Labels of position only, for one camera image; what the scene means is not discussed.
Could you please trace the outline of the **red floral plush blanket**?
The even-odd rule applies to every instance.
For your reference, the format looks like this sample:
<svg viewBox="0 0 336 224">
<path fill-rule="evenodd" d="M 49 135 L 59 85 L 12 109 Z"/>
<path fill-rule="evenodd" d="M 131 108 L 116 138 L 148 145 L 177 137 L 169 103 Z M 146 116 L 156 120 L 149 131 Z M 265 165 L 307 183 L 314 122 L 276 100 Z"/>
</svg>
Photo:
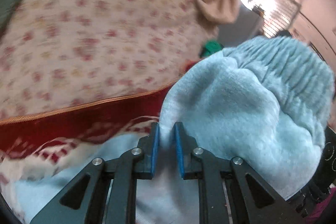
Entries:
<svg viewBox="0 0 336 224">
<path fill-rule="evenodd" d="M 37 213 L 92 159 L 109 160 L 133 148 L 159 123 L 155 178 L 141 181 L 137 223 L 196 223 L 197 185 L 178 177 L 174 122 L 159 115 L 173 83 L 47 113 L 1 120 L 1 197 L 19 223 Z"/>
</svg>

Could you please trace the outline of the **green object by bed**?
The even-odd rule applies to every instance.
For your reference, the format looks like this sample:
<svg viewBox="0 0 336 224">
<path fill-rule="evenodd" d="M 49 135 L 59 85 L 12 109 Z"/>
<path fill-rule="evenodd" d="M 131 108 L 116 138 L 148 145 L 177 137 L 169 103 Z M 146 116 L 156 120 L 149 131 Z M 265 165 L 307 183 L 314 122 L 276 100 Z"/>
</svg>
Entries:
<svg viewBox="0 0 336 224">
<path fill-rule="evenodd" d="M 209 40 L 206 42 L 206 44 L 203 46 L 200 58 L 205 58 L 213 55 L 214 53 L 217 53 L 223 49 L 223 46 L 221 43 L 217 42 L 216 40 Z"/>
</svg>

